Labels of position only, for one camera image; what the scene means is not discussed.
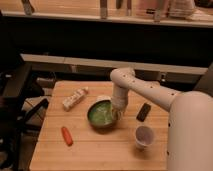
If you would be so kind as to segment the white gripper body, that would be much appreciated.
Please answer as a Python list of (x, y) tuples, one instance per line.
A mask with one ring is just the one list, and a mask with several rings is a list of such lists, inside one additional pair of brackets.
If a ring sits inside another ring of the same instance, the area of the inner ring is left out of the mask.
[(112, 112), (114, 115), (121, 115), (128, 105), (128, 89), (114, 87), (111, 98)]

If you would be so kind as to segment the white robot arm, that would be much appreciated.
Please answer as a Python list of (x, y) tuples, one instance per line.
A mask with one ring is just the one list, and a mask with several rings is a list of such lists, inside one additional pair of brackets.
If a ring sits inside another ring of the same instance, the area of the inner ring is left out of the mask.
[(169, 113), (167, 171), (213, 171), (213, 97), (140, 80), (132, 68), (114, 69), (110, 79), (115, 110), (126, 108), (132, 90)]

